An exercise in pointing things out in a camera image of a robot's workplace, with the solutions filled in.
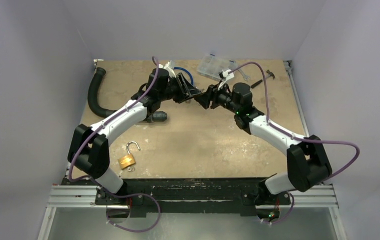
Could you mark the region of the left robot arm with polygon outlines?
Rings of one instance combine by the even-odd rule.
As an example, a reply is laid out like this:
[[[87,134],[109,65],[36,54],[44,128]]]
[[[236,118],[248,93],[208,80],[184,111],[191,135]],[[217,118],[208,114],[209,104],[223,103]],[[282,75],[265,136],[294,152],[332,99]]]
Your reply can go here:
[[[163,101],[180,104],[201,94],[182,74],[172,76],[164,68],[154,68],[146,83],[119,110],[90,126],[78,125],[73,133],[67,160],[68,179],[74,168],[108,190],[107,197],[119,205],[127,198],[123,179],[110,168],[110,145],[135,124],[155,113]]]

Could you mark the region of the blue cable lock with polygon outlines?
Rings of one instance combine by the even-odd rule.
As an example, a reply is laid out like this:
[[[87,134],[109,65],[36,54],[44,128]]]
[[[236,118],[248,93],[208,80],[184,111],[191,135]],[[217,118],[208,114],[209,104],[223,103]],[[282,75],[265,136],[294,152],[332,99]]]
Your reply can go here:
[[[189,78],[190,78],[190,83],[191,83],[192,85],[194,85],[194,79],[193,79],[193,76],[191,75],[191,73],[190,73],[187,69],[185,69],[185,68],[183,68],[183,67],[178,67],[178,66],[175,66],[173,69],[174,69],[174,70],[179,70],[179,71],[183,71],[183,72],[185,72],[185,73],[189,76]]]

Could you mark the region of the small brass padlock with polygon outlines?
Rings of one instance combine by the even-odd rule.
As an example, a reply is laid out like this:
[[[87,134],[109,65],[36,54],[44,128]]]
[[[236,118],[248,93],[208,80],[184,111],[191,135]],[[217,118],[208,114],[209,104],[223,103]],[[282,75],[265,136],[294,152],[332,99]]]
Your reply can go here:
[[[195,99],[195,100],[200,99],[200,98],[203,96],[203,94],[204,94],[203,92],[200,92],[200,93],[198,93],[198,94],[195,94],[195,95],[194,95],[194,99]]]

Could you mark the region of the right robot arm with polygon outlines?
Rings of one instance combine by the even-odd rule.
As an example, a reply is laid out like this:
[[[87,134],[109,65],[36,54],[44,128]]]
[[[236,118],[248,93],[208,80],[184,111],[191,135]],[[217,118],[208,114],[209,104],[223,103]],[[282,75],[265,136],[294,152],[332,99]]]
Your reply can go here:
[[[210,85],[195,97],[203,108],[223,107],[234,113],[238,128],[259,137],[282,152],[287,158],[286,172],[277,173],[260,184],[259,199],[269,204],[278,194],[291,190],[305,192],[332,174],[331,164],[320,139],[285,133],[267,116],[253,106],[253,95],[248,84],[239,82],[228,91],[227,84]]]

